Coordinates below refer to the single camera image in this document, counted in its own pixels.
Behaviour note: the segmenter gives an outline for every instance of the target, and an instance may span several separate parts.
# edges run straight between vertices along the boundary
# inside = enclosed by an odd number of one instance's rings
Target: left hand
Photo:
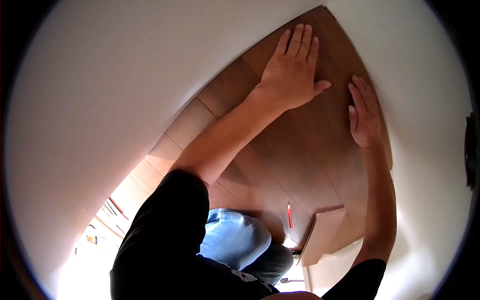
[[[289,38],[290,30],[287,30],[280,37],[275,53],[267,63],[262,81],[254,89],[263,93],[273,107],[283,111],[310,102],[331,86],[326,80],[313,82],[318,38],[312,38],[312,27],[298,24],[290,43]]]

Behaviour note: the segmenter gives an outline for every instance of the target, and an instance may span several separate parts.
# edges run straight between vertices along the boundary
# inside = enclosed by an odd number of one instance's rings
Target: laminate flooring
[[[325,8],[317,7],[280,27],[241,55],[177,117],[149,155],[112,194],[127,218],[153,192],[182,150],[212,122],[240,104],[260,82],[280,35],[296,24],[310,24],[319,37],[315,79],[332,83],[311,102],[281,115],[234,158],[209,189],[210,208],[232,208],[262,220],[273,241],[287,239],[301,249],[317,212],[344,206],[348,236],[339,250],[364,232],[367,179],[360,149],[349,131],[347,83],[351,76],[370,77],[355,47]],[[392,167],[382,119],[382,138]],[[287,205],[292,206],[289,228]]]

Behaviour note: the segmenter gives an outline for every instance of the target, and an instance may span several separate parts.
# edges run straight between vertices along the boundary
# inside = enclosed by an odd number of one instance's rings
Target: sleeve
[[[174,277],[188,267],[200,252],[208,208],[208,191],[198,177],[182,170],[168,173],[140,207],[120,245],[110,271],[112,299],[137,297],[140,287],[151,287],[152,270]]]
[[[323,300],[374,299],[384,277],[386,262],[369,259],[353,267],[323,296]]]

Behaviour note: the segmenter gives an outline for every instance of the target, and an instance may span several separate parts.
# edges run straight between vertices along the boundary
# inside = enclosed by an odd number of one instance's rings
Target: forearm
[[[211,185],[237,153],[283,110],[272,108],[262,90],[255,89],[235,109],[201,133],[182,152],[171,169],[182,169]]]
[[[383,259],[388,256],[396,237],[396,201],[386,154],[381,143],[363,148],[367,170],[368,202],[363,243],[374,247]]]

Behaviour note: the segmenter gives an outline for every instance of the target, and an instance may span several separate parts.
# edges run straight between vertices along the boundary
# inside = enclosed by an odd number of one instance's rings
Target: red pencil
[[[292,207],[290,206],[290,202],[288,203],[288,223],[290,224],[290,228],[293,228]]]

